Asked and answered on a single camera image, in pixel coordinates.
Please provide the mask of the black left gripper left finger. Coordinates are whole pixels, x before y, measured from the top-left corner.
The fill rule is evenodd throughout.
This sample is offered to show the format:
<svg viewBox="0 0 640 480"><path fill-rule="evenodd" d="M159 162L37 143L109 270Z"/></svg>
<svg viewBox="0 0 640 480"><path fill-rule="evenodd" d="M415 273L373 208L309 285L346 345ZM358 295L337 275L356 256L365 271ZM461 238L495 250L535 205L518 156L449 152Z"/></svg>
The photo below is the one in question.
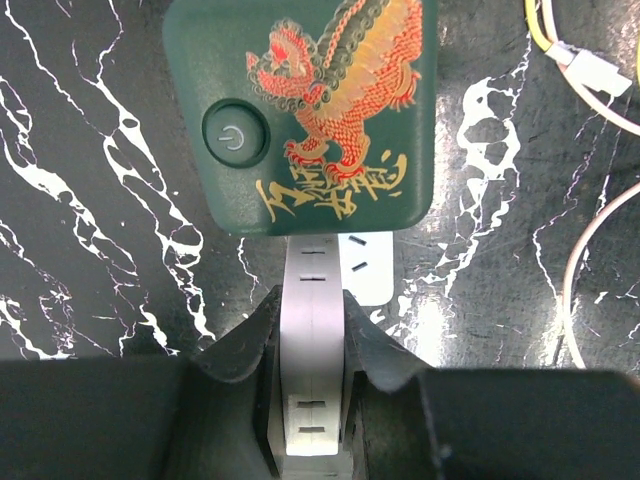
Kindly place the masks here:
<svg viewBox="0 0 640 480"><path fill-rule="evenodd" d="M280 292L194 356L1 365L5 479L274 479L269 369Z"/></svg>

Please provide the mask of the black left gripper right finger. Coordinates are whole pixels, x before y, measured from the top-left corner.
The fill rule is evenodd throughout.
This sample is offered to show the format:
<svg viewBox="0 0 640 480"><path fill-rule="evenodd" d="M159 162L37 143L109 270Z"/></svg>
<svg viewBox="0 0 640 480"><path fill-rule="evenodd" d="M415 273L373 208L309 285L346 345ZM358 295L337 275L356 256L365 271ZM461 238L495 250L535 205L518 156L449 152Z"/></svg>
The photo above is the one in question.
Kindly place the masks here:
<svg viewBox="0 0 640 480"><path fill-rule="evenodd" d="M434 368L346 295L357 479L635 479L639 382L602 370Z"/></svg>

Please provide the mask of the white wall charger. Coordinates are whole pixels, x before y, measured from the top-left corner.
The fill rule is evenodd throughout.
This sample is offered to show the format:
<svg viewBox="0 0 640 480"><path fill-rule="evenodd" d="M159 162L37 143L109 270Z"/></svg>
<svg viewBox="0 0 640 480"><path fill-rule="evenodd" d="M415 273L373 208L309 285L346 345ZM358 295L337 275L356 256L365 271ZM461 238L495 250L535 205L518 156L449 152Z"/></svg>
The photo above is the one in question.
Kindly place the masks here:
<svg viewBox="0 0 640 480"><path fill-rule="evenodd" d="M280 309L286 454L338 453L345 360L338 236L291 236Z"/></svg>

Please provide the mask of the light blue power strip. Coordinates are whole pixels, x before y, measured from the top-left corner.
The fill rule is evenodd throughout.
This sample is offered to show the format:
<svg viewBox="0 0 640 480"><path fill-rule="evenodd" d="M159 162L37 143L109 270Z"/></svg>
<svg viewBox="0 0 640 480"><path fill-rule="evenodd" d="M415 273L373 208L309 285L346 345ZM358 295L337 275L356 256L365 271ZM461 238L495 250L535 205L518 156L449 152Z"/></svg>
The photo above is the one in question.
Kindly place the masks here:
<svg viewBox="0 0 640 480"><path fill-rule="evenodd" d="M393 235L390 232L356 232L338 236L343 294L351 293L363 306L382 306L394 289ZM286 454L284 434L283 473L285 479L349 479L352 460L341 435L348 412L351 374L345 370L341 408L339 450L335 455L299 457Z"/></svg>

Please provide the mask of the green cube socket adapter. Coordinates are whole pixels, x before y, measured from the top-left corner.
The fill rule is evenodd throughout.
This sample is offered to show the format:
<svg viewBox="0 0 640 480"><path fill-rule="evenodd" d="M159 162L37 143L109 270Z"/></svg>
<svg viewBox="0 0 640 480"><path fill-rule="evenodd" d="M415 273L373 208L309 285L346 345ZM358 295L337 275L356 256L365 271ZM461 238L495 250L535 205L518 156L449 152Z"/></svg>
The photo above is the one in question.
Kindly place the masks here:
<svg viewBox="0 0 640 480"><path fill-rule="evenodd" d="M402 230L434 190L434 1L175 1L163 46L215 222Z"/></svg>

